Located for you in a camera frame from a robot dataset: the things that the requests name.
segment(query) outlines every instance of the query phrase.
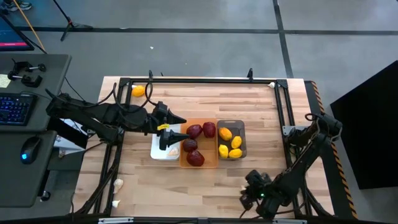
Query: orange striped edge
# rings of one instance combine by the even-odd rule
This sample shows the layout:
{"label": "orange striped edge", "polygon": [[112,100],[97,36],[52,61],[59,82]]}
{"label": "orange striped edge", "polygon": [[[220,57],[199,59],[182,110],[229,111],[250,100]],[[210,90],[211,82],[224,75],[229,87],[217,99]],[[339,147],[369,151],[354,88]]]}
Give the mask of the orange striped edge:
{"label": "orange striped edge", "polygon": [[[320,111],[322,113],[324,113],[325,109],[323,108],[323,105],[322,105],[322,100],[321,100],[321,97],[319,95],[317,84],[315,82],[311,82],[311,83],[313,85],[313,90],[315,92],[315,95],[317,96],[317,100],[318,100]],[[356,214],[356,210],[355,210],[355,207],[354,207],[353,198],[351,197],[351,192],[349,191],[349,188],[348,188],[346,176],[344,175],[343,166],[341,165],[340,158],[338,157],[338,153],[337,153],[337,150],[336,150],[335,143],[331,144],[331,148],[333,149],[333,154],[335,155],[337,168],[339,169],[341,182],[343,183],[344,190],[346,191],[349,207],[351,208],[351,213],[353,214],[354,218],[358,219],[358,215]]]}

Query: red beet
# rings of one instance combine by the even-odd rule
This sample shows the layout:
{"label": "red beet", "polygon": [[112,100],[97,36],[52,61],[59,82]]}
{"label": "red beet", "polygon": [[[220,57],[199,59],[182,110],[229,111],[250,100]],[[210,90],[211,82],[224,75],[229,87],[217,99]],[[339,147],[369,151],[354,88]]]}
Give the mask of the red beet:
{"label": "red beet", "polygon": [[216,134],[216,125],[213,122],[204,123],[203,134],[205,134],[206,138],[213,138]]}
{"label": "red beet", "polygon": [[202,128],[199,124],[194,124],[189,126],[187,129],[187,134],[189,134],[190,139],[195,139],[197,138],[202,132]]}
{"label": "red beet", "polygon": [[198,143],[193,139],[186,139],[182,143],[185,152],[192,152],[198,148]]}
{"label": "red beet", "polygon": [[199,151],[194,150],[187,155],[187,161],[191,166],[202,166],[205,163],[205,158]]}

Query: computer mouse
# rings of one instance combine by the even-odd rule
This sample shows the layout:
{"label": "computer mouse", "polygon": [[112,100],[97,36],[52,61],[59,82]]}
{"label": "computer mouse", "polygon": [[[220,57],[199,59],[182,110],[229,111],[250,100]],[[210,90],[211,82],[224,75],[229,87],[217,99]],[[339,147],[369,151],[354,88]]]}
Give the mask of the computer mouse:
{"label": "computer mouse", "polygon": [[31,164],[36,160],[41,141],[42,139],[37,136],[31,137],[25,141],[20,156],[23,164]]}

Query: gray plastic container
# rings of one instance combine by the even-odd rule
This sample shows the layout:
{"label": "gray plastic container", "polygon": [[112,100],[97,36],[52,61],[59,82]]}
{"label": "gray plastic container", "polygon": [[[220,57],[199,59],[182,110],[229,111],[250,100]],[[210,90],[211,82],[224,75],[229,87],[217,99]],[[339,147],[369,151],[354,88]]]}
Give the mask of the gray plastic container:
{"label": "gray plastic container", "polygon": [[[237,159],[245,158],[246,155],[248,154],[248,151],[246,150],[246,136],[244,134],[244,122],[241,120],[221,120],[217,122],[217,151],[219,146],[223,144],[228,147],[228,152],[230,152],[233,149],[231,147],[232,139],[229,141],[224,141],[218,134],[218,130],[220,128],[228,128],[232,133],[232,139],[234,139],[235,136],[240,136],[242,138],[242,145],[240,147],[240,149],[242,150],[242,156]],[[222,160],[232,160],[232,161],[237,160],[235,158],[226,158],[226,159],[221,158],[220,154],[218,154],[218,158]]]}

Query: orange tray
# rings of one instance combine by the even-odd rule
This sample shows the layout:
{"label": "orange tray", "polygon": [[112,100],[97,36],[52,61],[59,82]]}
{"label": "orange tray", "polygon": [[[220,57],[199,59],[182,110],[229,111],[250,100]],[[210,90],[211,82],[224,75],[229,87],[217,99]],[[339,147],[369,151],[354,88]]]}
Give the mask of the orange tray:
{"label": "orange tray", "polygon": [[180,143],[180,167],[181,168],[217,168],[218,167],[218,151],[217,151],[217,119],[215,118],[191,118],[185,124],[181,124],[181,133],[186,134],[189,126],[203,123],[213,122],[216,126],[216,134],[213,138],[206,138],[203,132],[195,140],[198,143],[197,151],[205,158],[205,163],[200,167],[191,166],[187,161],[188,153],[183,150],[182,143]]}

